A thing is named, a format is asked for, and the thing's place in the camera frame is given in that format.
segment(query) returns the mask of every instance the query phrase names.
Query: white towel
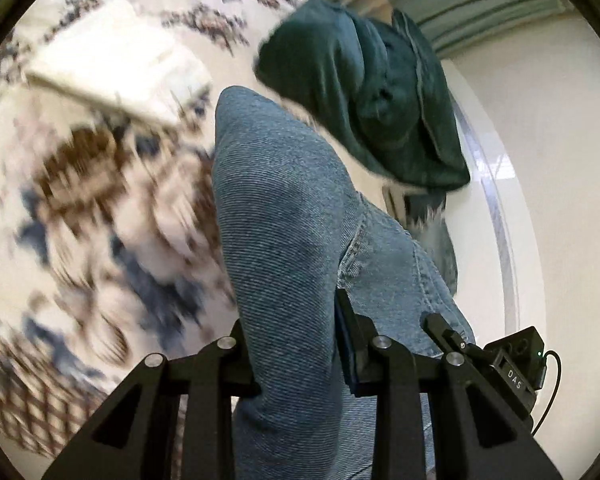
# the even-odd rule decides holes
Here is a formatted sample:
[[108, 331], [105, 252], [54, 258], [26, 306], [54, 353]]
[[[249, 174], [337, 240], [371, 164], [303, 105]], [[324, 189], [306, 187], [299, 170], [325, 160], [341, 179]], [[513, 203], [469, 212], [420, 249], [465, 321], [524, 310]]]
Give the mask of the white towel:
[[24, 72], [69, 94], [160, 126], [211, 85], [204, 64], [170, 33], [113, 0], [60, 32]]

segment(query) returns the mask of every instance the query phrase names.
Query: jeans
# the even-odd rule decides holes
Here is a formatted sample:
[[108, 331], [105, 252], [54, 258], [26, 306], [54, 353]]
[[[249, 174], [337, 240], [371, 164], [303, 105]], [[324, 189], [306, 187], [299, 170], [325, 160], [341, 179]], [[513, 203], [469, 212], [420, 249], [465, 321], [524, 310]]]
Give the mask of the jeans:
[[[213, 187], [224, 260], [262, 394], [234, 414], [239, 480], [370, 477], [376, 400], [344, 383], [333, 302], [412, 352], [440, 351], [421, 329], [441, 313], [471, 327], [431, 259], [354, 189], [328, 143], [277, 104], [241, 87], [216, 108]], [[426, 398], [427, 468], [433, 443]]]

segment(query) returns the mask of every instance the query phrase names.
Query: white wall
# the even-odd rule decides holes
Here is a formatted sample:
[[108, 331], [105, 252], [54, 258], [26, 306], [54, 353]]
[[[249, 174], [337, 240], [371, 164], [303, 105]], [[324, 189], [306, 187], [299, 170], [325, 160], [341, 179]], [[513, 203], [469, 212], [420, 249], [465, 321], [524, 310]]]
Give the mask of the white wall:
[[581, 17], [568, 16], [480, 44], [454, 62], [500, 134], [530, 210], [547, 343], [563, 362], [538, 440], [565, 480], [577, 479], [600, 452], [600, 40]]

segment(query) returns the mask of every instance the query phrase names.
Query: floral bedspread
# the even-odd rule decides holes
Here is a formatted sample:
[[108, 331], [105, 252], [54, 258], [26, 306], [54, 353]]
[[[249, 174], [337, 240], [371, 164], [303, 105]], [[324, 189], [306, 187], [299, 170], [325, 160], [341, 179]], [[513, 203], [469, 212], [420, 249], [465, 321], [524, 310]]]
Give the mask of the floral bedspread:
[[38, 0], [0, 47], [0, 431], [55, 456], [148, 353], [194, 354], [237, 310], [210, 186], [214, 108], [303, 0], [128, 0], [206, 64], [212, 90], [156, 130], [23, 80], [108, 0]]

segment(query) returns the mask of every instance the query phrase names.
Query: silver screw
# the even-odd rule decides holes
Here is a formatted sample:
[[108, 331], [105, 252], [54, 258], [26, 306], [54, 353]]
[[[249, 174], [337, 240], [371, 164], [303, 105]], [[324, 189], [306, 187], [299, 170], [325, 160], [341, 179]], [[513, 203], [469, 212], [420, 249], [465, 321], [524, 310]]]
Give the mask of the silver screw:
[[385, 335], [377, 335], [371, 340], [371, 344], [381, 350], [386, 350], [391, 346], [391, 338]]
[[233, 337], [221, 337], [220, 339], [218, 339], [218, 348], [221, 348], [222, 350], [230, 350], [231, 348], [236, 346], [237, 343], [238, 342]]
[[164, 361], [164, 357], [162, 357], [160, 354], [149, 354], [144, 358], [144, 364], [149, 368], [160, 366], [162, 361]]
[[453, 366], [460, 366], [464, 364], [464, 356], [458, 352], [451, 352], [446, 355], [446, 362]]

